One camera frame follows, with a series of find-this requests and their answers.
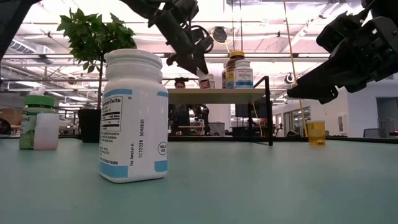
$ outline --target green bottle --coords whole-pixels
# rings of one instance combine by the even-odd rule
[[[51,96],[29,95],[25,98],[25,108],[22,110],[21,136],[19,149],[33,149],[36,116],[39,113],[56,113],[55,98]]]

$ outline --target bottle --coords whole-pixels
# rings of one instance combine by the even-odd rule
[[[214,75],[209,73],[207,75],[208,79],[209,79],[209,83],[210,83],[210,88],[211,89],[215,89],[216,88],[216,82],[214,81]]]
[[[58,148],[59,115],[41,113],[37,115],[34,150],[56,150]]]
[[[54,106],[55,98],[52,98],[51,96],[26,96],[25,108],[22,110],[19,149],[33,150],[37,115],[40,113],[57,113],[54,109]]]
[[[99,172],[115,183],[162,178],[167,173],[169,94],[161,59],[144,50],[105,55]]]
[[[201,70],[197,70],[197,76],[199,77],[199,87],[201,89],[210,88],[210,81],[208,75],[204,74]]]
[[[226,64],[226,88],[233,89],[234,88],[234,71],[235,71],[235,63],[238,60],[244,59],[244,52],[242,51],[234,51],[229,53],[229,60]]]
[[[224,70],[221,73],[221,78],[222,78],[222,88],[226,88],[226,62],[223,64]]]
[[[248,60],[242,59],[236,61],[234,71],[235,88],[253,88],[253,69]]]

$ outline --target green leaves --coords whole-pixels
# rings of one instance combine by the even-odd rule
[[[57,31],[63,30],[63,35],[69,37],[70,53],[78,63],[85,62],[83,69],[88,73],[94,69],[102,73],[95,62],[103,60],[104,54],[117,49],[137,47],[132,38],[135,33],[114,14],[111,14],[112,22],[107,24],[102,22],[102,15],[85,15],[80,9],[77,12],[70,9],[69,17],[60,18],[61,24]]]

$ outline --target black plant pot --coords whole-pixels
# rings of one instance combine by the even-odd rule
[[[101,110],[82,109],[79,116],[80,136],[83,142],[100,142]]]

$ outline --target plastic cup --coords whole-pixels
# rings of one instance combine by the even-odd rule
[[[308,141],[311,146],[324,146],[326,144],[325,122],[307,121]]]

